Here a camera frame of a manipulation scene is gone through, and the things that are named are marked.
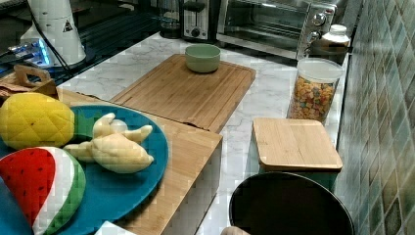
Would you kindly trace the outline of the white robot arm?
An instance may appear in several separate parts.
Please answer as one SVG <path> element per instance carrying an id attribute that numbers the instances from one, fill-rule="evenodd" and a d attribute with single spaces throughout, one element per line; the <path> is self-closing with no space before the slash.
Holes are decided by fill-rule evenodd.
<path id="1" fill-rule="evenodd" d="M 39 56 L 29 61 L 41 68 L 73 66 L 86 58 L 69 0 L 27 0 L 32 26 L 21 43 L 34 43 Z"/>

